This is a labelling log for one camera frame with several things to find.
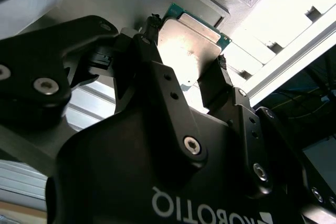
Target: black cable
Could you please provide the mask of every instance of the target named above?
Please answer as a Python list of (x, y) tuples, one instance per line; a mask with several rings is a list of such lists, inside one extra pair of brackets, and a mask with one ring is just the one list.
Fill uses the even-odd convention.
[(284, 93), (282, 93), (282, 92), (277, 91), (276, 93), (281, 94), (281, 95), (283, 95), (284, 97), (289, 98), (289, 99), (292, 100), (294, 103), (296, 103), (297, 105), (299, 105), (299, 106), (301, 106), (302, 108), (304, 108), (308, 113), (310, 113), (311, 115), (315, 116), (316, 119), (318, 120), (318, 117), (317, 117), (316, 115), (314, 115), (314, 114), (312, 113), (312, 111), (310, 111), (306, 106), (303, 106), (303, 104), (302, 104), (301, 102), (295, 100), (293, 97), (291, 97), (291, 96), (289, 96), (289, 95), (287, 95), (287, 94), (284, 94)]
[(281, 94), (281, 95), (289, 98), (290, 100), (292, 100), (293, 102), (295, 102), (296, 104), (298, 104), (299, 106), (301, 106), (302, 108), (304, 108), (305, 110), (307, 110), (307, 112), (309, 114), (311, 114), (317, 121), (319, 120), (319, 118), (312, 111), (310, 111), (306, 106), (304, 106), (301, 102), (295, 100), (293, 97), (291, 97), (291, 96), (289, 96), (287, 94), (284, 94), (284, 93), (281, 93), (281, 92), (276, 92), (276, 93)]
[(332, 71), (332, 63), (331, 63), (331, 58), (330, 55), (326, 52), (324, 55), (324, 61), (325, 61), (325, 70), (327, 72), (327, 80), (329, 84), (329, 89), (333, 90), (334, 89), (334, 74)]
[(320, 97), (320, 95), (318, 94), (312, 94), (312, 93), (307, 93), (307, 92), (302, 92), (302, 91), (297, 91), (297, 90), (278, 89), (278, 92), (287, 93), (287, 94), (304, 95), (308, 97)]

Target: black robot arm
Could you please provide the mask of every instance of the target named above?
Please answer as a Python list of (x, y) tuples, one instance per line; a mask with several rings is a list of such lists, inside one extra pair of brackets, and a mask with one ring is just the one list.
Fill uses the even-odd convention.
[[(188, 106), (160, 24), (130, 38), (89, 16), (0, 41), (0, 148), (49, 177), (48, 223), (335, 223), (333, 191), (223, 56), (198, 80), (209, 113)], [(71, 91), (99, 75), (116, 113), (76, 133)]]

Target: cable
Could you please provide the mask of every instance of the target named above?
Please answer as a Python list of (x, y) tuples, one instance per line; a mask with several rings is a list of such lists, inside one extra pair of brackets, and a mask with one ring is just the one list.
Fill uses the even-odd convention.
[[(308, 91), (307, 93), (314, 92), (314, 91), (316, 91), (316, 90), (318, 90), (318, 89), (320, 89), (320, 88), (315, 88), (315, 89), (313, 89), (313, 90)], [(302, 96), (301, 96), (301, 95), (298, 95), (297, 97), (294, 97), (294, 98), (292, 98), (292, 99), (297, 99), (297, 98), (299, 98), (299, 97), (302, 97)], [(276, 105), (275, 107), (271, 108), (271, 110), (274, 110), (274, 109), (276, 109), (277, 107), (280, 107), (280, 106), (282, 106), (282, 105), (284, 105), (284, 104), (287, 104), (287, 103), (291, 102), (292, 99), (287, 100), (287, 101), (285, 101), (285, 102), (282, 102), (282, 103)]]
[(320, 110), (321, 108), (323, 108), (326, 104), (328, 103), (324, 103), (322, 104), (321, 106), (319, 106), (317, 109), (315, 109), (314, 111), (312, 111), (311, 113), (308, 113), (308, 114), (305, 114), (305, 115), (300, 115), (300, 116), (295, 116), (295, 117), (291, 117), (291, 118), (288, 118), (288, 119), (298, 119), (298, 118), (304, 118), (306, 116), (309, 116), (311, 115), (312, 113), (315, 113), (317, 112), (318, 110)]
[[(313, 89), (313, 90), (311, 90), (311, 91), (308, 91), (307, 93), (314, 92), (314, 91), (316, 91), (316, 90), (318, 90), (318, 89), (320, 89), (320, 88)], [(285, 105), (285, 104), (287, 104), (287, 103), (289, 103), (289, 102), (291, 102), (291, 101), (293, 101), (293, 100), (295, 100), (295, 99), (298, 99), (298, 98), (300, 98), (300, 97), (302, 97), (302, 95), (298, 95), (297, 97), (294, 97), (294, 98), (290, 97), (290, 100), (287, 100), (287, 101), (285, 101), (285, 102), (283, 102), (283, 103), (280, 103), (280, 104), (276, 105), (275, 107), (271, 108), (271, 110), (274, 110), (274, 109), (276, 109), (277, 107), (280, 107), (280, 106), (282, 106), (282, 105)]]
[(299, 106), (301, 106), (302, 108), (304, 108), (307, 112), (309, 112), (311, 115), (315, 116), (316, 119), (318, 119), (317, 116), (314, 115), (306, 106), (303, 106), (303, 104), (301, 102), (295, 100), (293, 97), (290, 97), (287, 94), (284, 94), (284, 93), (281, 93), (281, 92), (279, 92), (279, 94), (282, 94), (283, 96), (288, 97), (290, 100), (292, 100), (293, 102), (297, 103)]

